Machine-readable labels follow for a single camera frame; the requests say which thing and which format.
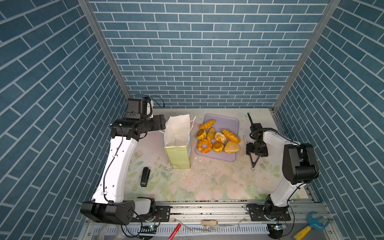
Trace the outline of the metal kitchen tongs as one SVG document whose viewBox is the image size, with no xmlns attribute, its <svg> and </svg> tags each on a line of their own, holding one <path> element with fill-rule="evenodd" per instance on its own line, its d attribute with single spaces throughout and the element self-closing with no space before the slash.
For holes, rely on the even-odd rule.
<svg viewBox="0 0 384 240">
<path fill-rule="evenodd" d="M 252 158 L 252 153 L 249 153 L 248 154 L 248 156 L 250 157 L 250 162 L 251 162 L 251 170 L 252 171 L 254 171 L 255 170 L 255 167 L 256 167 L 256 164 L 257 164 L 257 162 L 259 161 L 259 159 L 260 159 L 260 155 L 257 155 L 257 154 L 255 154 L 255 160 L 253 160 L 253 158 Z"/>
</svg>

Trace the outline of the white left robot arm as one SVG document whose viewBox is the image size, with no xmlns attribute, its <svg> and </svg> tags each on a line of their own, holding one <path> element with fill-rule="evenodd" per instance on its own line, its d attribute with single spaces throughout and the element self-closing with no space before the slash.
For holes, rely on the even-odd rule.
<svg viewBox="0 0 384 240">
<path fill-rule="evenodd" d="M 164 130 L 164 115 L 143 120 L 119 119 L 111 125 L 108 159 L 97 190 L 80 212 L 96 223 L 128 225 L 133 219 L 143 221 L 156 214 L 153 198 L 124 201 L 125 180 L 129 164 L 141 134 Z"/>
</svg>

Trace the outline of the white green paper bag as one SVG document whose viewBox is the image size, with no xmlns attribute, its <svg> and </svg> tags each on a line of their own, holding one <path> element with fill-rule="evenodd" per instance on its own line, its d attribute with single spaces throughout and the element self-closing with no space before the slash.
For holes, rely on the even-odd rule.
<svg viewBox="0 0 384 240">
<path fill-rule="evenodd" d="M 166 122 L 165 151 L 174 169 L 191 168 L 191 130 L 195 119 L 187 114 L 170 117 Z"/>
</svg>

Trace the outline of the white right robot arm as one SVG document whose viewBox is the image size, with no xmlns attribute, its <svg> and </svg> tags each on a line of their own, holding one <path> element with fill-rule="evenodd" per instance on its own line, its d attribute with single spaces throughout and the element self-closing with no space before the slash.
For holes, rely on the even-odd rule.
<svg viewBox="0 0 384 240">
<path fill-rule="evenodd" d="M 282 168 L 283 178 L 272 194 L 266 198 L 262 213 L 268 220 L 275 220 L 280 216 L 290 220 L 288 208 L 295 192 L 319 176 L 319 164 L 314 147 L 309 143 L 297 143 L 281 135 L 273 128 L 263 128 L 260 123 L 251 122 L 250 138 L 253 143 L 247 143 L 246 154 L 257 156 L 250 159 L 252 169 L 259 158 L 268 157 L 268 145 L 279 152 L 278 159 Z"/>
</svg>

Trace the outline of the triangular fake bread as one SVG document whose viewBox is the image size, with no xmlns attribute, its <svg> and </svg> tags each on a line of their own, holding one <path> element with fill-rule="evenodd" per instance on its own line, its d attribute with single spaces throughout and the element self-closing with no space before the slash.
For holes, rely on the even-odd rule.
<svg viewBox="0 0 384 240">
<path fill-rule="evenodd" d="M 224 146 L 225 153 L 237 153 L 239 151 L 240 151 L 239 144 L 233 141 L 228 141 Z"/>
</svg>

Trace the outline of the braided fake bread loaf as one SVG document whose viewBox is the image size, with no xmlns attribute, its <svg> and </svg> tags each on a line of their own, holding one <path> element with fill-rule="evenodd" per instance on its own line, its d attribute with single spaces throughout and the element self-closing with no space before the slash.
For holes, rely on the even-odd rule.
<svg viewBox="0 0 384 240">
<path fill-rule="evenodd" d="M 232 131 L 229 131 L 229 130 L 227 130 L 227 129 L 223 129 L 223 130 L 222 130 L 222 133 L 223 133 L 223 135 L 224 135 L 228 140 L 230 140 L 230 141 L 232 141 L 232 142 L 234 142 L 234 143 L 236 143 L 236 144 L 238 144 L 238 143 L 241 142 L 240 137 L 237 136 L 237 135 L 236 135 L 235 133 L 233 133 Z"/>
</svg>

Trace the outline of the small round fake bun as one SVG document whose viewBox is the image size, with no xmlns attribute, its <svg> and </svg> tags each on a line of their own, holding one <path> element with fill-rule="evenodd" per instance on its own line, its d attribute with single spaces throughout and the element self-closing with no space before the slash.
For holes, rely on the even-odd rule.
<svg viewBox="0 0 384 240">
<path fill-rule="evenodd" d="M 216 153 L 221 153 L 224 150 L 224 144 L 222 142 L 215 142 L 213 144 L 213 150 Z"/>
</svg>

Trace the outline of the crusty round fake bread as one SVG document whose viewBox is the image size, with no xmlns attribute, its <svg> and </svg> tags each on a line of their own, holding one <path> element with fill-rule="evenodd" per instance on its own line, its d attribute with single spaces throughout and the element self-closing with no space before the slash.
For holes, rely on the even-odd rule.
<svg viewBox="0 0 384 240">
<path fill-rule="evenodd" d="M 226 138 L 226 136 L 223 133 L 216 132 L 215 133 L 215 140 L 217 142 L 222 142 L 224 144 L 227 141 L 227 138 Z"/>
</svg>

